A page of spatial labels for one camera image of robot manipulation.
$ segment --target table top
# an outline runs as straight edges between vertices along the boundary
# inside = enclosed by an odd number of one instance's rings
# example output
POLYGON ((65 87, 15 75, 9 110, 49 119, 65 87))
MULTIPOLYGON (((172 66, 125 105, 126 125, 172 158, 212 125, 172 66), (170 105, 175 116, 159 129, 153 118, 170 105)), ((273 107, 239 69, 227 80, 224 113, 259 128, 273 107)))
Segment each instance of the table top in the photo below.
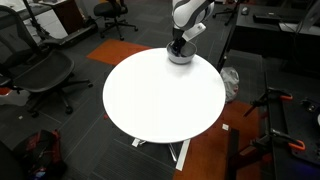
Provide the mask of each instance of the table top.
POLYGON ((220 116, 225 87, 216 69, 195 55, 177 65, 165 48, 136 53, 108 76, 103 103, 113 123, 148 142, 174 143, 195 137, 220 116))
MULTIPOLYGON (((304 76, 281 73, 281 72, 267 72, 266 85, 269 87, 284 89, 293 95, 296 102, 300 102, 304 97, 317 97, 319 96, 320 80, 307 78, 304 76)), ((292 132, 293 127, 287 127, 288 121, 297 121, 297 119, 287 119, 287 113, 284 113, 284 105, 289 102, 279 103, 279 101, 271 100, 268 102, 270 127, 284 133, 290 134, 288 129, 292 132)), ((320 166, 309 163, 292 155, 291 150, 286 143, 282 141, 272 141, 273 148, 273 162, 276 179, 319 179, 320 166)))

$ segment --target desk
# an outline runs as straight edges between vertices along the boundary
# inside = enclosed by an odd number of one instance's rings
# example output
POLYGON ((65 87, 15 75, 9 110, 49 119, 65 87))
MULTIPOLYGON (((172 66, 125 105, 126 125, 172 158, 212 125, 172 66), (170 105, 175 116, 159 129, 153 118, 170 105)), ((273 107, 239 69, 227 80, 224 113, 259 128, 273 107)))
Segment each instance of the desk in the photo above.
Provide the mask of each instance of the desk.
MULTIPOLYGON (((267 86, 286 89, 288 92, 293 94, 293 98, 296 101, 302 100, 300 95, 310 98, 319 97, 319 84, 320 80, 306 78, 303 76, 275 72, 266 73, 267 86)), ((279 101, 270 101, 268 103, 268 109, 271 127, 284 133, 288 133, 287 124, 289 123, 286 122, 288 120, 283 114, 283 107, 281 103, 279 103, 279 101)), ((319 179, 320 166, 313 165, 294 157, 290 150, 284 147, 287 146, 283 143, 272 141, 273 161, 277 179, 319 179)))
MULTIPOLYGON (((293 106, 300 107, 300 102, 305 97, 319 97, 320 80, 306 78, 303 76, 298 76, 294 74, 281 73, 281 72, 267 72, 266 73, 266 86, 276 89, 286 90, 292 93, 292 101, 281 102, 279 98, 275 98, 274 95, 268 96, 267 108, 268 108, 268 124, 270 128, 278 130, 280 132, 289 134, 295 139, 301 139, 306 144, 306 151, 313 151, 316 155, 317 148, 310 146, 307 143, 309 139, 320 139, 320 127, 316 123, 316 119, 307 118, 309 115, 301 118, 301 114, 295 115, 295 111, 288 111, 286 106, 291 103, 293 106), (292 123, 298 121, 304 121, 301 126, 291 126, 292 123)), ((272 138, 268 143, 268 147, 271 148, 274 164, 274 177, 275 179, 308 179, 308 180, 318 180, 320 177, 320 165, 315 165, 303 159, 297 158, 291 152, 287 142, 281 139, 272 138)), ((248 162, 250 156, 237 156, 237 164, 240 165, 242 162, 248 162)))
MULTIPOLYGON (((285 16, 303 17, 305 15, 305 11, 297 9, 241 4, 236 25, 233 26, 229 34, 224 53, 227 54, 230 49, 234 49, 292 62, 293 52, 298 51, 299 53, 297 54, 299 54, 299 56, 295 54, 295 57, 298 60, 301 59, 306 69, 312 69, 315 66, 319 67, 319 61, 314 61, 314 59, 319 56, 319 47, 317 44, 320 42, 320 36, 299 34, 299 36, 296 36, 297 47, 293 49, 293 33, 282 32, 277 24, 254 22, 253 15, 255 13, 269 12, 285 16), (245 6, 250 9, 249 14, 246 16, 241 14, 241 9, 245 6)), ((224 64, 223 57, 224 55, 220 58, 217 69, 222 68, 224 64)))
POLYGON ((166 48, 128 57, 113 69, 103 89, 113 123, 153 143, 199 135, 218 119, 224 103, 224 83, 210 63, 195 55, 189 64, 174 64, 166 48))

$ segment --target chair base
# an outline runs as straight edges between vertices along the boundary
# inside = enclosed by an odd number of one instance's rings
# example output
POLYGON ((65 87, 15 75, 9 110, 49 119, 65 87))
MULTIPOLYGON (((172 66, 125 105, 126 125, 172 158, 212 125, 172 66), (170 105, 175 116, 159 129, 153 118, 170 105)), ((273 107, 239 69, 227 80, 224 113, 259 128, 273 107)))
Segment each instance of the chair base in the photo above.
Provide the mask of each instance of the chair base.
POLYGON ((46 92, 43 92, 40 94, 31 94, 28 102, 33 101, 33 104, 31 104, 28 107, 28 112, 31 114, 32 117, 35 118, 35 117, 39 116, 38 108, 39 108, 41 102, 43 102, 43 100, 45 98, 47 98, 49 95, 51 95, 54 92, 56 92, 58 94, 58 96, 62 99, 62 101, 66 107, 65 113, 71 114, 73 112, 73 108, 70 106, 70 104, 66 98, 65 92, 62 90, 62 88, 68 87, 71 85, 75 85, 75 84, 82 84, 82 83, 86 83, 88 85, 88 87, 91 88, 91 87, 93 87, 93 84, 88 79, 79 80, 79 81, 68 81, 69 78, 67 80, 65 80, 60 86, 58 86, 57 88, 54 88, 50 91, 46 91, 46 92))
POLYGON ((121 20, 121 21, 118 21, 117 18, 114 18, 114 22, 106 22, 105 23, 105 29, 103 29, 102 31, 100 31, 100 37, 101 38, 104 38, 104 33, 106 31, 108 31, 109 29, 113 28, 113 27, 116 27, 117 28, 117 31, 118 31, 118 34, 119 34, 119 38, 121 41, 124 40, 122 34, 121 34, 121 31, 120 31, 120 26, 126 26, 126 27, 133 27, 134 28, 134 31, 138 31, 138 28, 137 26, 135 25, 131 25, 131 24, 128 24, 128 22, 126 20, 121 20))

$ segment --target office chair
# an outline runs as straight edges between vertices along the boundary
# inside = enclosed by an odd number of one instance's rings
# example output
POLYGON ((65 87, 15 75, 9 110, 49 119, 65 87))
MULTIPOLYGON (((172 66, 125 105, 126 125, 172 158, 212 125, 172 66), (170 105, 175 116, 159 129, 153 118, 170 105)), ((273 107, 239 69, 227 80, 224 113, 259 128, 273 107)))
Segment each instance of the office chair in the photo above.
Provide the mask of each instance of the office chair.
POLYGON ((248 0, 237 0, 237 2, 236 2, 236 4, 235 4, 235 6, 233 7, 233 9, 227 8, 227 9, 225 9, 225 10, 222 11, 222 12, 214 13, 214 14, 212 15, 212 18, 216 18, 216 16, 217 16, 218 14, 230 14, 230 13, 231 13, 228 21, 224 23, 225 26, 228 26, 228 24, 229 24, 229 22, 231 21, 231 19, 232 19, 232 18, 234 17, 234 15, 238 12, 238 7, 239 7, 239 5, 240 5, 241 3, 243 3, 244 1, 248 2, 248 0))
POLYGON ((72 113, 62 88, 78 83, 93 86, 88 79, 69 82, 74 62, 58 51, 41 49, 19 14, 6 6, 0 6, 0 52, 0 87, 29 91, 32 117, 38 116, 38 106, 54 92, 62 98, 66 113, 72 113))
POLYGON ((113 27, 117 28, 121 41, 123 41, 124 38, 122 37, 119 26, 133 27, 134 31, 138 31, 135 25, 128 24, 126 20, 117 20, 117 17, 128 13, 128 8, 124 4, 124 0, 108 0, 107 2, 100 3, 94 7, 93 12, 96 16, 102 16, 105 21, 108 18, 113 18, 114 20, 114 22, 105 22, 105 29, 100 32, 101 38, 104 38, 104 32, 113 27))

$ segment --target gray carpet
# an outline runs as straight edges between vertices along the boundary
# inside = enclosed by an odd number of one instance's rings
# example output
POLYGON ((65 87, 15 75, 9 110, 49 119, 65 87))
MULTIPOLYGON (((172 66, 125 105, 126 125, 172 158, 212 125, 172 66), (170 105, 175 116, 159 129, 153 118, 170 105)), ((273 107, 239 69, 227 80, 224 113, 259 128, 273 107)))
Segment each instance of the gray carpet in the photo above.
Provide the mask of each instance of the gray carpet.
POLYGON ((159 162, 151 156, 146 156, 137 148, 114 139, 90 174, 89 179, 168 180, 172 179, 173 172, 174 167, 159 162))

